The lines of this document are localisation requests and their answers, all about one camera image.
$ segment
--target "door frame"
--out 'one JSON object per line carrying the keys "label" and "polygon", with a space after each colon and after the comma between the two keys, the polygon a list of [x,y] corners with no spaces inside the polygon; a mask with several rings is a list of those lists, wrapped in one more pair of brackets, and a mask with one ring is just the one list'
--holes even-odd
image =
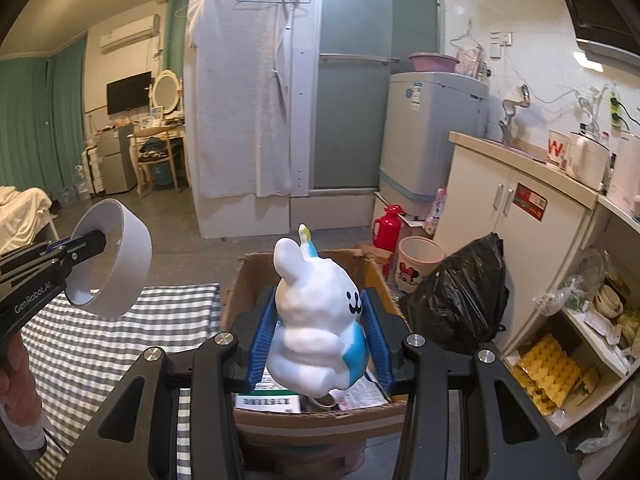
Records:
{"label": "door frame", "polygon": [[[312,189],[314,147],[316,143],[316,106],[318,104],[318,69],[322,0],[311,0],[297,10],[292,20],[292,69],[289,102],[290,171],[292,197],[323,194]],[[445,49],[444,0],[437,0],[438,46]],[[327,193],[335,194],[336,190]]]}

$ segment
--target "black and white checkered tablecloth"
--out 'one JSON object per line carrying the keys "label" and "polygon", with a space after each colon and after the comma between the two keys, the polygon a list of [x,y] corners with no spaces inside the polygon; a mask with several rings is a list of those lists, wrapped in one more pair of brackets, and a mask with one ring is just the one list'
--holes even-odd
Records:
{"label": "black and white checkered tablecloth", "polygon": [[[69,450],[131,364],[149,346],[179,352],[200,345],[220,324],[218,285],[146,288],[117,320],[72,307],[62,294],[22,329],[31,370],[53,435]],[[189,480],[190,392],[180,392],[178,478]],[[36,465],[54,480],[64,456],[52,442]]]}

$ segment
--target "green curtain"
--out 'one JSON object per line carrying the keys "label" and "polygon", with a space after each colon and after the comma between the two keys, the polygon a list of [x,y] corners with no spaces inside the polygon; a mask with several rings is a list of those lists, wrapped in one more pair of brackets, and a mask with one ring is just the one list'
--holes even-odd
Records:
{"label": "green curtain", "polygon": [[86,37],[59,54],[0,61],[0,186],[73,185],[84,139]]}
{"label": "green curtain", "polygon": [[187,4],[189,0],[169,0],[164,24],[164,50],[162,69],[171,70],[182,77],[184,60],[184,33],[187,27]]}
{"label": "green curtain", "polygon": [[82,70],[86,36],[49,59],[54,148],[64,187],[72,187],[84,149]]}

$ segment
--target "red sticker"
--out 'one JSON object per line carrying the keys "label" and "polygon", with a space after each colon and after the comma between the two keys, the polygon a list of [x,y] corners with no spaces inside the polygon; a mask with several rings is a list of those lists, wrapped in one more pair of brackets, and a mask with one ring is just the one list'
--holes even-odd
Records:
{"label": "red sticker", "polygon": [[513,197],[513,203],[523,211],[529,213],[533,218],[542,222],[542,216],[545,214],[546,198],[538,193],[518,183],[516,194]]}

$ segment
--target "beige blanket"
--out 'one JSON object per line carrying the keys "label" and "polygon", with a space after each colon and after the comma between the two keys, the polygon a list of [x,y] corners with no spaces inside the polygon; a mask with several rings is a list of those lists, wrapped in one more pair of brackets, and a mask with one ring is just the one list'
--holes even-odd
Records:
{"label": "beige blanket", "polygon": [[47,194],[36,187],[19,192],[0,186],[0,254],[33,242],[51,220],[50,206]]}

